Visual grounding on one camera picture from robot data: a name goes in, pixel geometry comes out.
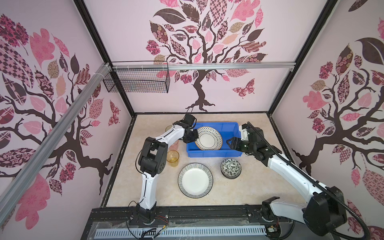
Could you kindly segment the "black striped white plate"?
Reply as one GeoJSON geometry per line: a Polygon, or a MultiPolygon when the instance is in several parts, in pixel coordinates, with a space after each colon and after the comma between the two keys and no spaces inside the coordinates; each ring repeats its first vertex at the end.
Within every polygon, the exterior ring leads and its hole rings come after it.
{"type": "Polygon", "coordinates": [[[180,191],[192,199],[205,197],[211,191],[213,184],[212,172],[208,167],[200,163],[186,165],[178,176],[180,191]]]}

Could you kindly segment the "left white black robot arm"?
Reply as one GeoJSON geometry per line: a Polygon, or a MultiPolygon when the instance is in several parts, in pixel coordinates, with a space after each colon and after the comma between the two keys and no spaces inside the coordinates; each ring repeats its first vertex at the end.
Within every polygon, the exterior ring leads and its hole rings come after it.
{"type": "Polygon", "coordinates": [[[186,113],[162,135],[145,139],[135,162],[136,170],[142,176],[141,197],[136,205],[136,211],[145,224],[151,224],[155,220],[158,175],[166,167],[169,146],[178,140],[183,140],[186,144],[195,142],[199,138],[195,129],[196,123],[197,119],[186,113]]]}

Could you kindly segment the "polka dot yellow-rimmed plate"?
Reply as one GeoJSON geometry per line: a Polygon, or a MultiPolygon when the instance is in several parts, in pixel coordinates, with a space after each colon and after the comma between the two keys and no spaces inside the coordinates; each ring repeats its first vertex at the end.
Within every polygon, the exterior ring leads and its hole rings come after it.
{"type": "Polygon", "coordinates": [[[195,141],[202,151],[217,151],[223,146],[222,135],[212,127],[200,127],[197,129],[199,138],[195,141]]]}

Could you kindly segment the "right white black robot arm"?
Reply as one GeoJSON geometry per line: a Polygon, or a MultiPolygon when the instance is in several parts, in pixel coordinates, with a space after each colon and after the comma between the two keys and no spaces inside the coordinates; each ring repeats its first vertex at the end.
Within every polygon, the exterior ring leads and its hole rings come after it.
{"type": "Polygon", "coordinates": [[[262,129],[251,123],[243,124],[241,137],[227,140],[227,145],[231,150],[255,157],[278,173],[306,201],[299,204],[271,197],[262,202],[261,213],[265,221],[287,218],[305,224],[318,236],[325,236],[347,222],[347,211],[342,206],[343,193],[336,187],[328,188],[299,169],[282,151],[269,144],[262,129]]]}

